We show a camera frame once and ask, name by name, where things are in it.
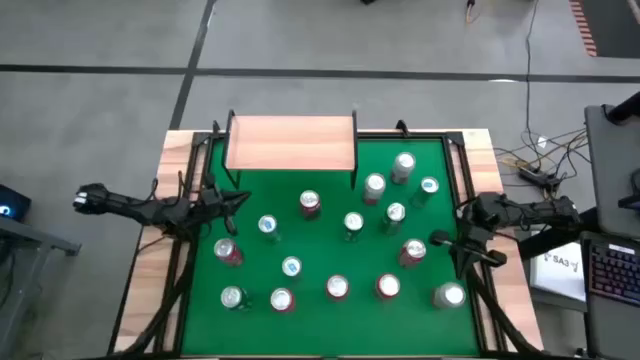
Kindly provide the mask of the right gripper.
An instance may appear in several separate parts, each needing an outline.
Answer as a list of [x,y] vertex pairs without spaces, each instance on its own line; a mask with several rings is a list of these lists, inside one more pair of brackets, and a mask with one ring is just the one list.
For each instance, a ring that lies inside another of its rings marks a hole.
[[492,238],[490,231],[463,223],[458,228],[456,239],[444,230],[434,230],[429,236],[429,243],[436,247],[447,246],[456,276],[464,278],[476,262],[485,262],[489,266],[506,264],[504,253],[486,249],[486,243]]

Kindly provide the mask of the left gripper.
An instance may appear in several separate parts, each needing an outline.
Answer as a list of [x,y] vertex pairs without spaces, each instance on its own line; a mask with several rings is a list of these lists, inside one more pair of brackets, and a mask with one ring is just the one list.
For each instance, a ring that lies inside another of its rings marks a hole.
[[249,191],[221,190],[215,176],[207,174],[201,185],[201,220],[209,225],[214,219],[222,218],[223,225],[230,235],[237,235],[234,223],[235,212],[248,200]]

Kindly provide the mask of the silver grey can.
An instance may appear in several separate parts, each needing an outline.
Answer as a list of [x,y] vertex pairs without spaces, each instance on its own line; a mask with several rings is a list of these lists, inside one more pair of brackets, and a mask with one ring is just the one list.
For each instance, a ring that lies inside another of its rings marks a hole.
[[458,308],[464,304],[466,292],[464,288],[454,282],[444,283],[437,287],[432,294],[432,303],[436,308]]

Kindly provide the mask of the red Coca-Cola can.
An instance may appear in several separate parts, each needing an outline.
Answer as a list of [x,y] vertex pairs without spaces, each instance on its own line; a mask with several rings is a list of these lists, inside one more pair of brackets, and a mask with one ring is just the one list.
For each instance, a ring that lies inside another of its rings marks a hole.
[[305,190],[299,197],[302,215],[305,219],[314,219],[321,212],[321,199],[314,190]]
[[244,255],[237,243],[231,238],[222,238],[214,244],[215,256],[229,266],[240,266]]
[[426,245],[415,238],[408,239],[401,247],[398,255],[398,263],[402,267],[411,267],[419,264],[426,255]]

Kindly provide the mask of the green Sprite can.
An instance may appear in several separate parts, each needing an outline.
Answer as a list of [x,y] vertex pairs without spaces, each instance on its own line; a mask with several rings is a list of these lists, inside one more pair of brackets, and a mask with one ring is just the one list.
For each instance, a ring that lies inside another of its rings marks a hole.
[[345,240],[356,241],[364,227],[364,218],[358,212],[349,212],[344,217]]
[[220,295],[221,304],[228,310],[240,311],[251,307],[248,292],[239,286],[227,286]]
[[406,210],[403,204],[391,203],[385,210],[382,217],[381,229],[387,235],[395,234],[399,231],[406,216]]

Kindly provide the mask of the wooden shelf platform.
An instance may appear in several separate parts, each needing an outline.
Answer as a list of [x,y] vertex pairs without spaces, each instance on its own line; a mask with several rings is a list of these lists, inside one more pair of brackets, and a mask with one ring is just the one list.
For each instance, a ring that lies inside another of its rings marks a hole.
[[248,170],[343,171],[356,186],[357,112],[349,115],[238,115],[228,112],[221,166],[235,187]]

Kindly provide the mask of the silver green slim can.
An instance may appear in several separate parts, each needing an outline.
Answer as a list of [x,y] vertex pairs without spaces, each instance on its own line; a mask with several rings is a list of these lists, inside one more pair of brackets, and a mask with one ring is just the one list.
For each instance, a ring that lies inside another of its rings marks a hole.
[[438,191],[438,180],[431,176],[424,177],[411,198],[411,204],[416,208],[422,208]]

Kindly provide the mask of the red-orange Fanta can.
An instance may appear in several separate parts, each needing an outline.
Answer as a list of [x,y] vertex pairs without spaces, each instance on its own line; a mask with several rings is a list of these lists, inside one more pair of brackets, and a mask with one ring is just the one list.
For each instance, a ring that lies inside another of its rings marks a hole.
[[349,282],[343,275],[335,274],[328,278],[325,290],[330,299],[343,300],[349,294]]
[[292,311],[295,307],[295,296],[288,288],[276,288],[271,293],[270,305],[277,312]]
[[381,299],[391,299],[396,297],[401,289],[399,279],[391,273],[380,275],[375,282],[375,291]]

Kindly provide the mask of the white SA3 sign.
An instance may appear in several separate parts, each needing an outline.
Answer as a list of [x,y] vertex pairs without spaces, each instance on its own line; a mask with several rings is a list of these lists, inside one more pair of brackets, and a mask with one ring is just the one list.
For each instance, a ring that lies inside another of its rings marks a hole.
[[569,243],[530,261],[529,283],[536,289],[586,300],[581,245]]

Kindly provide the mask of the black stand bar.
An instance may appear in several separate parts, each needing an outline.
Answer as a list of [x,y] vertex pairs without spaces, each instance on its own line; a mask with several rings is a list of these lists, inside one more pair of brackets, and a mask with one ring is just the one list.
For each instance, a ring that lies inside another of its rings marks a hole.
[[580,214],[581,223],[572,227],[552,227],[532,235],[518,244],[519,254],[523,260],[542,255],[550,250],[564,246],[579,239],[584,231],[599,232],[598,212],[591,208]]

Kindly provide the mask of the white red can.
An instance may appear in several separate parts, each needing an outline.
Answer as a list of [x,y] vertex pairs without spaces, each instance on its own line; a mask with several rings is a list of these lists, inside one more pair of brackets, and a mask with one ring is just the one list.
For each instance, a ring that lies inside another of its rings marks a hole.
[[406,184],[416,166],[416,159],[412,153],[401,152],[394,160],[391,180],[394,184]]

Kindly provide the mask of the black power strip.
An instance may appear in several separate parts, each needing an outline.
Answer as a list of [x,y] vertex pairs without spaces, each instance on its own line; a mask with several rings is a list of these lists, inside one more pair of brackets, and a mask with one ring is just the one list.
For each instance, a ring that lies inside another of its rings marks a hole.
[[548,192],[555,192],[561,184],[561,180],[555,175],[535,168],[520,168],[518,170],[518,176],[530,184]]

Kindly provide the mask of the grey laptop lit keyboard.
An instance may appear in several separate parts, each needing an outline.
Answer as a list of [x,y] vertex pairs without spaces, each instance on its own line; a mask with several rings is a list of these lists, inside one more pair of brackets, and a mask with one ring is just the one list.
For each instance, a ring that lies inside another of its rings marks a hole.
[[602,360],[640,360],[640,245],[583,232],[587,353]]

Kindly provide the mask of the green table mat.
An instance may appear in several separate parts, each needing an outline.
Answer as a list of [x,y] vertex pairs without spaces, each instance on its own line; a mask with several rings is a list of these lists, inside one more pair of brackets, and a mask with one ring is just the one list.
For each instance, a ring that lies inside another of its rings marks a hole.
[[[395,157],[415,156],[416,166],[406,184],[391,180]],[[380,201],[363,201],[366,177],[380,173],[386,188]],[[422,208],[411,204],[422,178],[438,180],[439,191]],[[417,265],[402,267],[398,255],[411,238],[426,240],[434,230],[454,233],[454,200],[442,143],[364,140],[359,144],[356,186],[345,172],[246,171],[240,188],[251,193],[235,215],[237,244],[244,262],[231,267],[214,253],[214,244],[227,234],[222,221],[205,226],[198,245],[194,278],[184,325],[185,355],[475,355],[479,352],[472,308],[437,309],[433,290],[455,277],[444,247],[429,247]],[[314,219],[302,215],[299,197],[316,191],[321,212]],[[381,229],[386,208],[404,205],[405,219],[392,235]],[[358,212],[364,227],[356,241],[345,240],[344,217]],[[259,219],[276,217],[281,235],[268,241],[258,228]],[[298,277],[282,272],[282,261],[296,256],[302,261]],[[377,278],[394,274],[399,294],[381,299]],[[349,282],[343,300],[328,297],[328,278],[340,274]],[[251,307],[226,309],[220,301],[227,286],[248,292]],[[270,305],[276,288],[295,296],[292,311],[277,312]]]

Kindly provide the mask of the grey desk panel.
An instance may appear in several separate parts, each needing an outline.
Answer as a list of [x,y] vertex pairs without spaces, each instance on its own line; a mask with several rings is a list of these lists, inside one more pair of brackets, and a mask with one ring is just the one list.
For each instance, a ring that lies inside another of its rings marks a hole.
[[608,121],[602,106],[588,106],[584,115],[599,226],[640,240],[640,213],[618,206],[633,194],[631,175],[640,169],[640,118],[618,126]]

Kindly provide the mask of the grey metal table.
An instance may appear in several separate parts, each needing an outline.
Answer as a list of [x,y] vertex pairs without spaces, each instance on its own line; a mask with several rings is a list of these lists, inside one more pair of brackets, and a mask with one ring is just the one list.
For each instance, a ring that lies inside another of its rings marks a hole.
[[7,359],[14,347],[19,326],[54,249],[77,256],[81,246],[0,217],[0,360]]

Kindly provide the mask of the black computer tower blue lights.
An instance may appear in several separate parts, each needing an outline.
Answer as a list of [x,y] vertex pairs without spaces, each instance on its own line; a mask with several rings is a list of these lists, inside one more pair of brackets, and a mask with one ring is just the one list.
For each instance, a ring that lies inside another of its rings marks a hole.
[[31,199],[0,184],[0,216],[23,222],[31,206]]

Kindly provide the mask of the black mat orange stripes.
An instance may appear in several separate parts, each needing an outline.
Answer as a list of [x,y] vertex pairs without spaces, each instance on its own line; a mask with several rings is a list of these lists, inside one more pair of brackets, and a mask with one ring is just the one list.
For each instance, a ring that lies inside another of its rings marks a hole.
[[591,57],[640,59],[640,0],[569,0]]

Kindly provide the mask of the black table frame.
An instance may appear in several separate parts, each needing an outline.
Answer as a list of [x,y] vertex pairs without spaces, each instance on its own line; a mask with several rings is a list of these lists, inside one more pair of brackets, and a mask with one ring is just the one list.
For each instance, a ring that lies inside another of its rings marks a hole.
[[[192,186],[203,182],[204,174],[210,168],[210,137],[208,130],[167,132],[157,172],[160,196],[167,196],[175,189],[180,171],[185,172]],[[454,173],[454,193],[461,199],[467,199],[478,190],[500,192],[503,189],[491,138],[485,129],[418,129],[408,134],[398,129],[369,129],[357,133],[359,140],[374,137],[404,142],[427,137],[443,140],[447,162]],[[532,346],[542,349],[544,345],[525,267],[512,235],[511,231],[496,235],[488,245],[505,253],[507,264],[495,270],[479,267],[477,271],[491,284],[497,302],[522,336]],[[110,355],[123,352],[133,345],[151,323],[157,310],[168,301],[170,292],[177,286],[181,276],[188,281],[193,279],[187,267],[195,262],[197,246],[162,239],[158,231],[144,228],[139,236],[138,248],[107,350]],[[188,298],[187,294],[177,297],[145,348],[145,354],[167,355],[173,359],[180,356]]]

